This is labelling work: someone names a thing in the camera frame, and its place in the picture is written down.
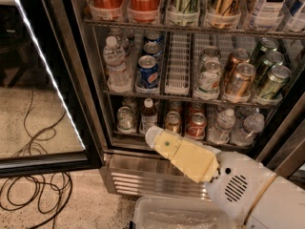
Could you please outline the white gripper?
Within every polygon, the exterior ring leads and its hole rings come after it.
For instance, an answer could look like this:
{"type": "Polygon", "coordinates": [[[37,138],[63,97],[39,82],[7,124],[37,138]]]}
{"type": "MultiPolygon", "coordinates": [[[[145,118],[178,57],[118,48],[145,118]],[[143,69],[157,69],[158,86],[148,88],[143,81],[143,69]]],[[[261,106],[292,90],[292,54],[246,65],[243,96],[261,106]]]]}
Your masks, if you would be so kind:
{"type": "Polygon", "coordinates": [[[276,178],[275,172],[248,156],[219,153],[212,146],[157,126],[146,132],[145,140],[192,181],[205,182],[211,201],[242,224],[247,224],[254,207],[276,178]]]}

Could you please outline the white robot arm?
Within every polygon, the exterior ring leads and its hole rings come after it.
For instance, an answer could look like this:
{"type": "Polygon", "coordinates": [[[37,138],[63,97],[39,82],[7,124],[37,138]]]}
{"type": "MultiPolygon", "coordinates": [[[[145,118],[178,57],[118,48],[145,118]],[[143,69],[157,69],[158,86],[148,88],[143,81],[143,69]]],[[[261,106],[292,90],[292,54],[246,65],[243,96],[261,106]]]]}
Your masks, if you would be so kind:
{"type": "Polygon", "coordinates": [[[248,229],[305,229],[305,191],[238,152],[222,152],[152,126],[146,143],[248,229]]]}

